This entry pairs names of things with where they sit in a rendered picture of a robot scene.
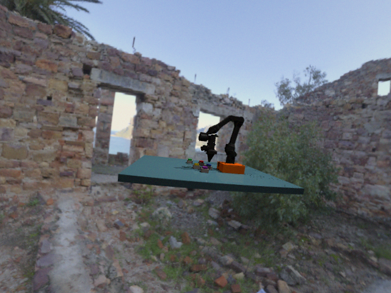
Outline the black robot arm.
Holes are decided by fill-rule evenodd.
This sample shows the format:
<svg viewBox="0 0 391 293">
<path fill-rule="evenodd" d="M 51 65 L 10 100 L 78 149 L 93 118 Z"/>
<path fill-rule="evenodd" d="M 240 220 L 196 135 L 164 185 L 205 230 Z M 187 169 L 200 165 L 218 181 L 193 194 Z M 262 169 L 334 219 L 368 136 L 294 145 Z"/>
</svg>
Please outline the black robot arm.
<svg viewBox="0 0 391 293">
<path fill-rule="evenodd" d="M 200 134 L 199 134 L 199 141 L 206 142 L 208 140 L 208 142 L 215 143 L 216 137 L 219 137 L 215 133 L 217 133 L 229 121 L 233 121 L 234 122 L 234 128 L 233 128 L 233 131 L 232 131 L 232 136 L 231 136 L 230 142 L 228 144 L 226 144 L 226 146 L 225 146 L 225 152 L 226 152 L 226 155 L 227 155 L 226 163 L 234 164 L 235 163 L 235 157 L 237 155 L 235 153 L 235 141 L 236 141 L 239 129 L 240 129 L 240 127 L 244 123 L 244 118 L 243 117 L 235 117 L 235 116 L 232 116 L 232 115 L 228 116 L 227 118 L 223 119 L 218 124 L 209 127 L 209 129 L 208 129 L 208 131 L 206 133 L 200 132 Z M 209 134 L 211 134 L 211 135 L 209 136 Z M 215 135 L 213 135 L 213 134 L 215 134 Z M 208 144 L 206 146 L 203 145 L 200 148 L 201 148 L 201 151 L 209 150 L 210 146 Z"/>
</svg>

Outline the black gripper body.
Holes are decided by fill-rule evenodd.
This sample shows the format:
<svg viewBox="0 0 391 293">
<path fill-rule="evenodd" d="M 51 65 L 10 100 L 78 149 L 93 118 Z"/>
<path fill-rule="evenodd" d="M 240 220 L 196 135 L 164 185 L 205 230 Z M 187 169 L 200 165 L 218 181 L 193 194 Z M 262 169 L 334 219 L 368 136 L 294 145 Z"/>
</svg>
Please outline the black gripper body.
<svg viewBox="0 0 391 293">
<path fill-rule="evenodd" d="M 208 142 L 207 145 L 209 144 L 210 146 L 210 149 L 209 150 L 204 150 L 206 151 L 207 153 L 210 153 L 210 154 L 217 154 L 217 151 L 214 149 L 214 146 L 216 145 L 215 143 L 213 142 Z"/>
</svg>

